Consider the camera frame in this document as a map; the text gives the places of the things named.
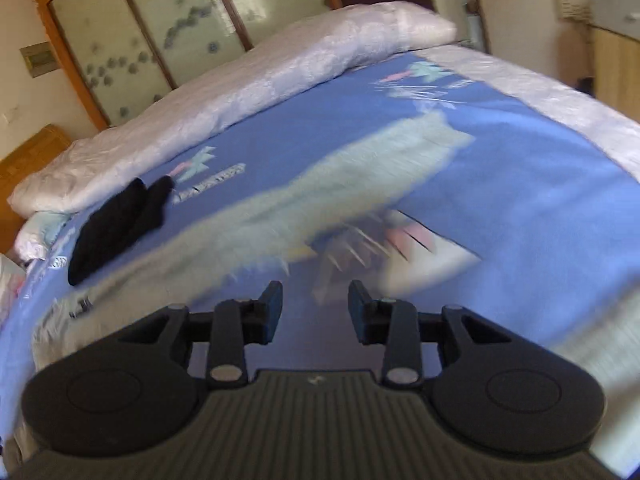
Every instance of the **white wall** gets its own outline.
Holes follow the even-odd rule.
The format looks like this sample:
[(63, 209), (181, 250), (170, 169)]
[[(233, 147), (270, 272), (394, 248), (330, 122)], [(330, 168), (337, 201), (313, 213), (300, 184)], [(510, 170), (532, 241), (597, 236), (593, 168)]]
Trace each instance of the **white wall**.
[(555, 0), (479, 0), (492, 54), (574, 85), (589, 74), (587, 45), (560, 22)]
[[(0, 158), (49, 123), (71, 137), (96, 133), (62, 70), (32, 79), (20, 49), (47, 41), (34, 0), (0, 0)], [(2, 114), (18, 107), (7, 125)]]

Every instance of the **pillow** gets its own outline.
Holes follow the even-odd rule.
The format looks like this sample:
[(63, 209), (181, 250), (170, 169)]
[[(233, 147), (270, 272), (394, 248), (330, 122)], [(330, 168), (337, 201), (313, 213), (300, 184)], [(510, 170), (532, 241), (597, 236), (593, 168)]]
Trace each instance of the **pillow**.
[(18, 296), (25, 272), (9, 258), (0, 254), (0, 325)]
[(15, 252), (24, 262), (45, 260), (49, 249), (69, 220), (66, 213), (40, 211), (29, 218), (14, 242)]

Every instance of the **drawer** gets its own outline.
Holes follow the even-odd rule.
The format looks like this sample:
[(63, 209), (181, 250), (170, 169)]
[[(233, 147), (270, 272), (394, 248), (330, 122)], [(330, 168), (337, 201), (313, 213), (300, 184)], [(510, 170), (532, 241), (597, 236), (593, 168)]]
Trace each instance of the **drawer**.
[(640, 41), (640, 0), (591, 0), (593, 25)]

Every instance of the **metal screw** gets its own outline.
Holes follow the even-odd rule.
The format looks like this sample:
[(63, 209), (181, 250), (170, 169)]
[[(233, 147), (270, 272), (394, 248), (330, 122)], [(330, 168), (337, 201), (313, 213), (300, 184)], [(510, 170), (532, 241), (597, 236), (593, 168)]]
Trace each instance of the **metal screw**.
[(242, 377), (242, 370), (235, 365), (220, 365), (209, 372), (212, 379), (222, 383), (232, 383)]
[(386, 373), (386, 378), (395, 384), (413, 384), (420, 377), (411, 368), (392, 368)]

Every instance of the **bed sheet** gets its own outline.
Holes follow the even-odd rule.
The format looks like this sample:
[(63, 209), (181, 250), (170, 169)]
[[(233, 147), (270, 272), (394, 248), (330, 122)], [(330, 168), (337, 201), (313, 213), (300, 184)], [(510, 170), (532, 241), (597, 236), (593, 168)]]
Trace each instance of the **bed sheet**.
[[(399, 121), (434, 112), (449, 128), (473, 138), (447, 167), (372, 214), (317, 233), (287, 258), (235, 270), (223, 286), (191, 301), (191, 309), (209, 310), (225, 298), (255, 297), (269, 280), (281, 280), (282, 319), (270, 346), (248, 349), (253, 370), (379, 369), (382, 349), (357, 344), (346, 311), (346, 285), (354, 277), (364, 276), (371, 286), (386, 280), (386, 290), (399, 291), (422, 311), (462, 304), (545, 346), (564, 341), (606, 313), (640, 268), (636, 180), (576, 131), (414, 54), (316, 86), (144, 175), (148, 184), (168, 173), (177, 181), (165, 226), (88, 285), (108, 279), (203, 218), (289, 185), (330, 154)], [(69, 293), (66, 263), (81, 225), (98, 206), (65, 227), (49, 259), (32, 269), (2, 327), (3, 438), (12, 432), (20, 392), (34, 371), (31, 332), (53, 300)], [(351, 260), (347, 271), (331, 262), (336, 244), (354, 247), (363, 242), (362, 233), (365, 241), (384, 244), (398, 221), (389, 211), (404, 215), (402, 225), (428, 230), (426, 244), (453, 258), (453, 264), (446, 260), (447, 272), (435, 280), (418, 273), (414, 282), (394, 283), (389, 276), (405, 274), (406, 267), (393, 251), (388, 258), (372, 259), (370, 269), (358, 260)], [(437, 373), (429, 346), (424, 359), (426, 373)], [(607, 457), (601, 459), (607, 463)], [(620, 463), (609, 465), (622, 469)]]

